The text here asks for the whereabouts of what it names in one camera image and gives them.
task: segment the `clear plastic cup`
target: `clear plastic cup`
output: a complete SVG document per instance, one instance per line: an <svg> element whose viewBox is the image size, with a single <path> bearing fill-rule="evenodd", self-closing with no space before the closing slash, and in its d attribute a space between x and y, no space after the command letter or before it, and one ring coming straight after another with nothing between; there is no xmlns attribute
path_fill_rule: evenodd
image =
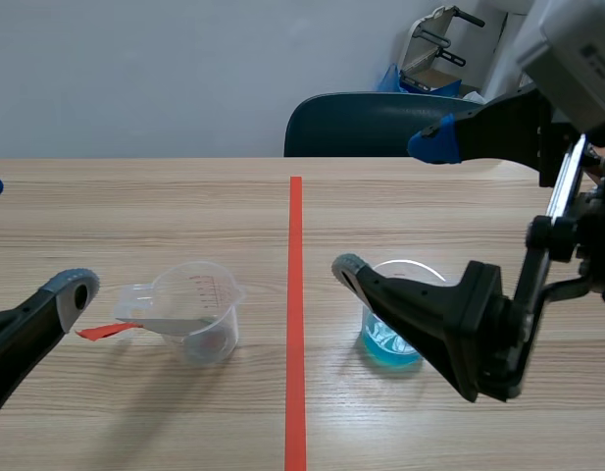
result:
<svg viewBox="0 0 605 471"><path fill-rule="evenodd" d="M189 262L151 285L123 287L114 315L160 333L180 362L208 365L223 361L236 347L236 306L244 297L226 268Z"/></svg>
<svg viewBox="0 0 605 471"><path fill-rule="evenodd" d="M391 260L374 269L386 278L401 278L435 286L446 285L446 280L432 268L412 260ZM363 306L361 338L370 354L382 365L404 367L421 358L413 346L387 327L367 306Z"/></svg>

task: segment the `table surface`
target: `table surface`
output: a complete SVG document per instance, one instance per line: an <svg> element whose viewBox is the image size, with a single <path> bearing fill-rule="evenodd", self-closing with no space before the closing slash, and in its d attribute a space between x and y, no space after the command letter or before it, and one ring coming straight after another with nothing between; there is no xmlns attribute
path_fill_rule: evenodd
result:
<svg viewBox="0 0 605 471"><path fill-rule="evenodd" d="M239 347L217 368L176 364L145 332L68 335L1 411L0 470L283 468L292 175L304 179L310 470L605 470L597 296L548 309L508 404L469 404L427 364L400 375L366 358L361 306L330 273L337 255L415 259L454 281L486 261L509 292L550 196L510 164L387 159L0 161L0 310L74 267L102 281L77 329L108 323L121 286L185 261L221 263L248 291Z"/></svg>

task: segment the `chair backrest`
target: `chair backrest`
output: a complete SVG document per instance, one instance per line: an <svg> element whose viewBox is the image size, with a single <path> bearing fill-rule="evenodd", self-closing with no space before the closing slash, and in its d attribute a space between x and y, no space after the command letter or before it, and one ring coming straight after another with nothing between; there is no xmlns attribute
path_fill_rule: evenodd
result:
<svg viewBox="0 0 605 471"><path fill-rule="evenodd" d="M321 95L295 110L285 157L405 157L409 139L471 101L406 93Z"/></svg>

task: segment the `orange strip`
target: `orange strip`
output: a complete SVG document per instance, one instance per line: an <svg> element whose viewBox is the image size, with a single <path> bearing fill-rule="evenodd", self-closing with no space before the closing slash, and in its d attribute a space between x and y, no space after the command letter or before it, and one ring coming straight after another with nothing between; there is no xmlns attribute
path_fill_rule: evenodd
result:
<svg viewBox="0 0 605 471"><path fill-rule="evenodd" d="M76 332L76 334L83 339L98 341L115 336L119 332L127 331L129 329L141 329L142 327L143 326L140 324L126 322L122 324L113 324L112 326L96 327L95 329L84 329L83 331Z"/></svg>
<svg viewBox="0 0 605 471"><path fill-rule="evenodd" d="M286 300L284 471L306 471L303 293L302 178L291 177L289 199L289 272Z"/></svg>

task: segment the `cup with blue liquid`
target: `cup with blue liquid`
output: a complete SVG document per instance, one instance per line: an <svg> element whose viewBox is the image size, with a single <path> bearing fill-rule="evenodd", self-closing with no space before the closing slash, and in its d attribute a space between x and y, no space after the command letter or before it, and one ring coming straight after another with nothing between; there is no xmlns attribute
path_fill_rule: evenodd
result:
<svg viewBox="0 0 605 471"><path fill-rule="evenodd" d="M386 278L401 278L444 286L446 280L432 268L413 260L390 260L374 269ZM363 306L363 344L381 365L400 368L419 361L422 356L400 336L387 327L367 306Z"/></svg>

